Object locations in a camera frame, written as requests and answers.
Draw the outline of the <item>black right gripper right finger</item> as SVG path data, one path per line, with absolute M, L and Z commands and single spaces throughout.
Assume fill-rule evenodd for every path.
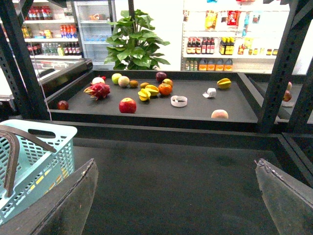
M 313 233 L 313 189 L 265 159 L 256 161 L 262 199 L 281 235 Z

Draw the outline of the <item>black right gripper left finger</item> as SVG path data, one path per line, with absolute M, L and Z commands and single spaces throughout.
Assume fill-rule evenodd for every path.
M 0 227 L 2 235 L 80 235 L 98 180 L 94 159 L 87 161 L 36 203 Z

